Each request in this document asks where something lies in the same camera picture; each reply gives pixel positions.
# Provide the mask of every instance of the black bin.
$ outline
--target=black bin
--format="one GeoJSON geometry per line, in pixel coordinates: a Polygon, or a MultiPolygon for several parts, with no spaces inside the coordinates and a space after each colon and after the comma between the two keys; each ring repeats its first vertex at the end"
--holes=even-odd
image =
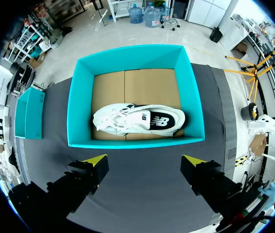
{"type": "Polygon", "coordinates": [[[210,35],[210,40],[217,43],[222,38],[222,36],[223,34],[220,32],[220,29],[218,27],[214,27],[210,35]]]}
{"type": "Polygon", "coordinates": [[[257,116],[254,118],[252,114],[253,107],[256,106],[255,103],[250,103],[248,106],[241,109],[241,118],[243,120],[257,120],[258,119],[258,110],[257,116]]]}

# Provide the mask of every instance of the white floor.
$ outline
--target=white floor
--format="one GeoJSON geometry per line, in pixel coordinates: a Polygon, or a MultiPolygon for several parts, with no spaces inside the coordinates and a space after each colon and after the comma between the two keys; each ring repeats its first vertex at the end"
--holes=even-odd
{"type": "MultiPolygon", "coordinates": [[[[71,26],[73,31],[64,38],[58,49],[48,52],[43,64],[37,69],[36,83],[48,86],[51,82],[58,83],[71,78],[79,58],[117,47],[143,44],[182,45],[192,63],[221,69],[240,70],[236,61],[224,57],[226,55],[233,56],[233,53],[226,51],[220,43],[214,43],[209,39],[210,28],[183,20],[179,20],[181,27],[175,31],[160,27],[147,28],[144,23],[131,24],[129,18],[121,18],[116,23],[108,20],[107,26],[104,27],[102,23],[98,23],[98,19],[98,14],[90,9],[67,23],[67,26],[71,26]]],[[[240,116],[241,108],[248,105],[249,87],[239,74],[226,73],[226,78],[236,115],[236,158],[239,158],[248,153],[248,146],[252,140],[249,138],[247,123],[240,116]]],[[[234,181],[240,182],[246,170],[250,174],[259,173],[260,162],[258,160],[252,165],[248,163],[236,167],[234,181]]],[[[196,231],[196,233],[198,232],[214,232],[214,227],[206,227],[196,231]]]]}

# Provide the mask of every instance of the shoe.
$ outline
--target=shoe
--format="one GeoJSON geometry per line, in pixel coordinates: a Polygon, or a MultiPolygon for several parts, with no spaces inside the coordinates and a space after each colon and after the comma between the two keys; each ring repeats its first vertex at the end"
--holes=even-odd
{"type": "Polygon", "coordinates": [[[99,109],[93,117],[97,130],[116,136],[127,133],[173,136],[185,121],[182,110],[159,104],[115,103],[99,109]]]}

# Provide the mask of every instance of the teal box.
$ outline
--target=teal box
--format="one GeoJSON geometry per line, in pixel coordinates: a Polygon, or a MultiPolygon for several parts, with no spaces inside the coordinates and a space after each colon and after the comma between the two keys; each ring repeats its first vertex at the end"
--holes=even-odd
{"type": "Polygon", "coordinates": [[[129,46],[79,59],[69,91],[67,133],[70,147],[94,149],[165,147],[204,141],[205,128],[199,91],[184,47],[177,45],[129,46]],[[91,139],[94,76],[123,70],[161,68],[175,70],[181,109],[187,119],[184,128],[185,136],[128,141],[91,139]]]}
{"type": "Polygon", "coordinates": [[[41,139],[42,109],[45,93],[30,87],[17,100],[15,136],[41,139]]]}

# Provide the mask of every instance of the yellow tripod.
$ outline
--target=yellow tripod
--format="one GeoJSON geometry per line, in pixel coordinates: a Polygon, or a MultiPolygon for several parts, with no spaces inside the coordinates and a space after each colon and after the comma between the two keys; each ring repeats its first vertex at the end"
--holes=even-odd
{"type": "Polygon", "coordinates": [[[232,59],[232,60],[235,60],[235,61],[238,61],[238,62],[242,62],[242,63],[245,63],[247,65],[249,65],[248,67],[245,67],[246,71],[242,72],[242,71],[237,71],[237,70],[229,70],[229,69],[224,69],[225,72],[231,72],[231,73],[238,73],[238,74],[244,74],[244,75],[247,75],[247,76],[251,76],[252,78],[249,79],[247,81],[247,83],[250,83],[253,81],[253,84],[252,84],[252,87],[251,87],[251,92],[249,94],[249,97],[248,97],[248,100],[250,100],[251,98],[251,95],[253,93],[253,89],[254,89],[254,86],[255,86],[255,96],[254,96],[254,103],[256,101],[256,95],[257,95],[257,92],[258,92],[258,78],[259,76],[263,75],[264,73],[266,73],[267,71],[271,70],[272,68],[275,67],[275,63],[268,66],[265,70],[263,70],[262,72],[258,73],[259,70],[261,70],[263,67],[259,68],[262,64],[264,64],[267,60],[269,60],[272,56],[275,55],[275,51],[273,51],[270,55],[268,55],[263,61],[261,61],[260,63],[258,63],[257,65],[255,64],[252,64],[250,62],[247,62],[247,61],[244,61],[244,60],[241,60],[241,59],[237,59],[237,58],[234,58],[234,57],[229,57],[229,56],[225,56],[225,58],[229,58],[229,59],[232,59]]]}

